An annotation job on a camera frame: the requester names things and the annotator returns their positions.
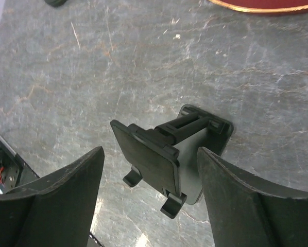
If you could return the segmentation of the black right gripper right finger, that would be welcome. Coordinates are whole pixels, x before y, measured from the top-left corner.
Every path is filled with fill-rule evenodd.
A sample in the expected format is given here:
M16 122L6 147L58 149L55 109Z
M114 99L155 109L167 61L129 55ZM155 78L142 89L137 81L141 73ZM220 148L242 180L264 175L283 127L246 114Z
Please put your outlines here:
M308 246L308 192L273 183L207 148L198 170L215 246Z

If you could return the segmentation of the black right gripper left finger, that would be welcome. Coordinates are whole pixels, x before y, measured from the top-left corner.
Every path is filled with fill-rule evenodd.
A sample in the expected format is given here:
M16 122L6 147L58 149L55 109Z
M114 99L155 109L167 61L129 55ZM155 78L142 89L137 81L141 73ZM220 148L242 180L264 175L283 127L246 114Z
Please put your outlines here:
M96 147L0 195L0 246L87 246L104 159Z

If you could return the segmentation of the black folding phone stand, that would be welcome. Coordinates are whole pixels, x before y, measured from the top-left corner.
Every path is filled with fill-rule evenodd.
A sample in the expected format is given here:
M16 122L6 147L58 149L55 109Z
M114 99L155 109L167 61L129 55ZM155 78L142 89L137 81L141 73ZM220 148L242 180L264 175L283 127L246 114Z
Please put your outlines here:
M167 198L161 212L174 219L185 203L193 205L203 189L197 151L205 147L222 155L233 131L232 122L185 104L177 118L143 129L110 122L125 159L131 164L123 181L130 187L146 182Z

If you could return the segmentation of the black phone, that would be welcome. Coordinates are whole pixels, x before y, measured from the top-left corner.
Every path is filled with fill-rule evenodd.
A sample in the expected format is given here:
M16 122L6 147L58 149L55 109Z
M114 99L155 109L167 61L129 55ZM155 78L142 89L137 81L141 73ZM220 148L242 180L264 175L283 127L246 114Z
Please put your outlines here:
M44 0L49 6L57 8L64 5L67 0Z

